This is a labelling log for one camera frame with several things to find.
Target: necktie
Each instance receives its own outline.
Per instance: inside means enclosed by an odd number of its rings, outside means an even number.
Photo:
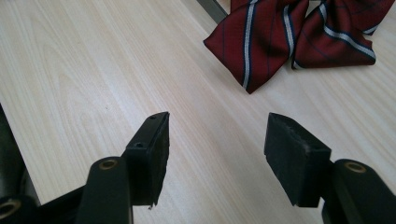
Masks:
[[[292,68],[374,64],[372,35],[394,0],[326,0],[307,18],[308,0],[232,0],[204,41],[252,93],[292,58]]]

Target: red bow tie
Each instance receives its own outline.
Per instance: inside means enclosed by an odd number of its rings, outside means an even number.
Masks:
[[[292,57],[293,68],[375,63],[372,35],[394,0],[232,0],[204,43],[252,93]]]

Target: striped bow tie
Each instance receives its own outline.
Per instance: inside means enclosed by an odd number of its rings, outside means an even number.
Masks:
[[[232,0],[204,43],[252,93],[292,58],[292,68],[375,63],[372,35],[394,0]]]

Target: wood grain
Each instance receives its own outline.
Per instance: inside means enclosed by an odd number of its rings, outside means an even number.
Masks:
[[[0,102],[42,203],[85,183],[154,113],[171,148],[157,207],[135,223],[320,223],[292,207],[262,153],[269,112],[296,119],[332,160],[372,166],[396,192],[396,7],[373,66],[292,71],[247,94],[202,41],[192,0],[0,1]]]

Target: tabletop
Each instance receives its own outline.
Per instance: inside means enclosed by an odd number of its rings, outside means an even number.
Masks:
[[[42,203],[169,111],[163,191],[152,210],[134,207],[135,223],[320,223],[320,208],[291,206],[265,160],[268,114],[396,192],[395,24],[393,6],[370,37],[375,65],[288,62],[248,94],[204,46],[216,24],[195,0],[0,0],[0,102]]]

